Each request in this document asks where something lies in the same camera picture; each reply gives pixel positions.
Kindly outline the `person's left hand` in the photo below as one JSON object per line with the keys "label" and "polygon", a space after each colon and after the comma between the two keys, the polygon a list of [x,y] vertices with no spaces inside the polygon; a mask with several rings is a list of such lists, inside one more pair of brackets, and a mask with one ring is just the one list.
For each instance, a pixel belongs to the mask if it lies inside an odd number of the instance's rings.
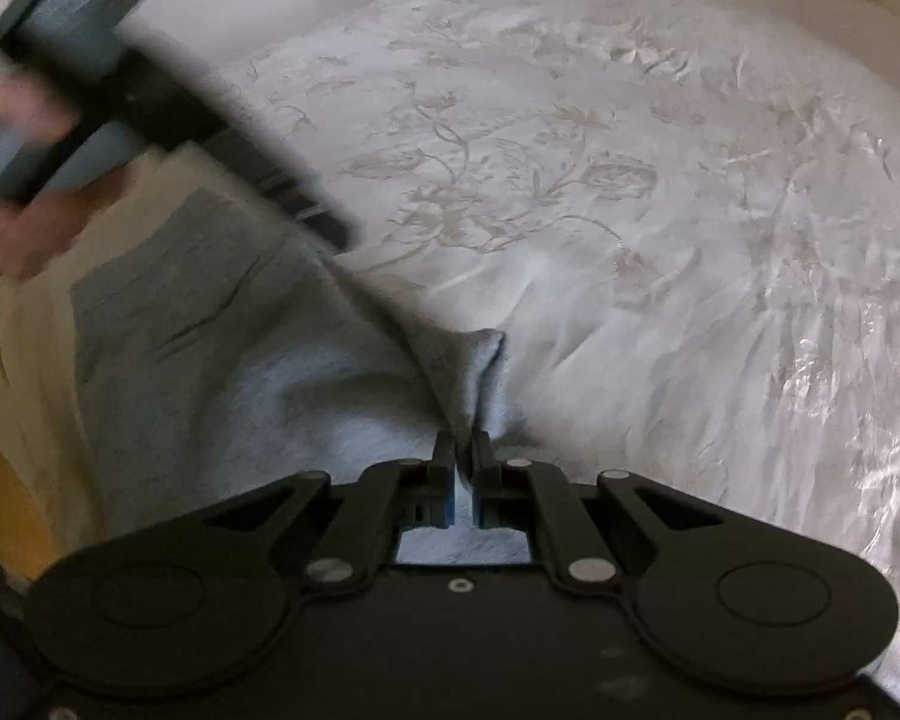
{"label": "person's left hand", "polygon": [[27,280],[123,193],[139,138],[29,75],[0,75],[0,278]]}

